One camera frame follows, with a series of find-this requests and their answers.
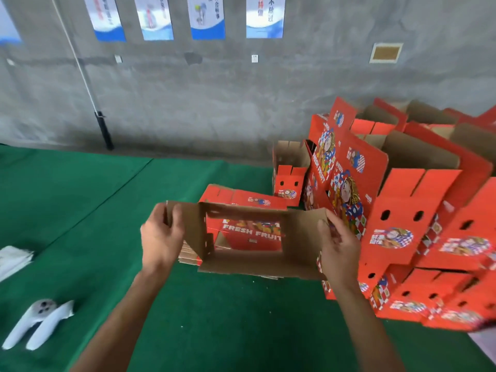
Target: finger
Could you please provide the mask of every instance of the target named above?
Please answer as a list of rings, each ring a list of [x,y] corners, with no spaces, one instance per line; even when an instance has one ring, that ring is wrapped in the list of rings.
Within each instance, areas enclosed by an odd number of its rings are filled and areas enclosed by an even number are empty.
[[[153,222],[157,222],[159,224],[164,223],[164,212],[165,212],[165,209],[166,209],[165,202],[159,202],[153,208],[150,216],[148,217],[148,220],[151,220]]]
[[[183,208],[175,205],[172,209],[172,237],[182,239],[184,237]]]
[[[329,219],[329,221],[336,227],[336,230],[341,236],[341,240],[343,240],[344,242],[354,241],[355,235],[353,235],[351,230],[346,227],[344,222],[336,214],[334,214],[329,209],[326,209],[325,213],[327,215],[327,219]]]
[[[327,225],[327,223],[325,223],[322,219],[319,219],[317,222],[317,229],[319,230],[322,249],[332,246],[334,242],[332,241],[329,225]]]

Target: gray wall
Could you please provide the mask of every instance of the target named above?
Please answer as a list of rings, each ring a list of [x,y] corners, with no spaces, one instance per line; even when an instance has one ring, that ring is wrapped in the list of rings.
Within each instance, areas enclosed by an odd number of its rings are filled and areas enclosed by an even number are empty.
[[[24,44],[0,48],[0,142],[104,150],[51,1],[4,3]],[[144,42],[134,1],[116,3],[126,43],[98,42],[84,1],[59,0],[117,152],[265,159],[337,95],[496,103],[496,0],[286,0],[280,40],[247,40],[245,0],[224,0],[227,38],[207,42],[191,39],[186,0],[169,0],[172,42]],[[368,64],[375,42],[404,42],[398,64]]]

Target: blue and white poster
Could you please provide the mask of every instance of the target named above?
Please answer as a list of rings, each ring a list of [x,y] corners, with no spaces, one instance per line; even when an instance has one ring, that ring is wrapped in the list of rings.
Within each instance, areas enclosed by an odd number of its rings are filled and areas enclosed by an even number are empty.
[[[21,43],[21,36],[10,18],[9,12],[0,0],[0,44]]]
[[[143,39],[174,40],[167,0],[134,0]]]
[[[246,37],[281,38],[286,0],[246,0]]]
[[[125,42],[124,29],[115,0],[84,0],[96,39],[101,42]]]
[[[194,40],[226,39],[223,0],[188,0],[188,12]]]

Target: forearm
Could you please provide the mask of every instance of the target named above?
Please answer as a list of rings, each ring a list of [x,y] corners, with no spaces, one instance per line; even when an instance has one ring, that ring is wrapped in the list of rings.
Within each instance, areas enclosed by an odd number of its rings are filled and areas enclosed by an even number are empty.
[[[375,317],[358,285],[356,289],[344,289],[335,294],[362,369],[366,372],[405,371],[384,326]]]
[[[127,370],[146,316],[169,271],[141,271],[136,275],[126,296],[81,353],[72,372]]]

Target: white handheld device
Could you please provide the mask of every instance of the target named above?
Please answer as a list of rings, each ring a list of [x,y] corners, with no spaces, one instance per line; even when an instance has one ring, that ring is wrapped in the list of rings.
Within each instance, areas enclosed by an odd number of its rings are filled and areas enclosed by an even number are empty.
[[[44,344],[45,341],[52,335],[57,324],[61,320],[68,319],[69,317],[74,315],[74,313],[72,312],[73,306],[74,300],[71,300],[65,304],[62,304],[60,307],[50,313],[46,317],[46,319],[43,320],[40,326],[38,326],[38,329],[36,329],[31,338],[29,338],[26,349],[36,350],[38,347]]]
[[[9,350],[26,334],[26,332],[37,322],[46,319],[57,308],[57,303],[51,299],[35,301],[24,313],[14,329],[10,332],[2,345],[3,350]]]

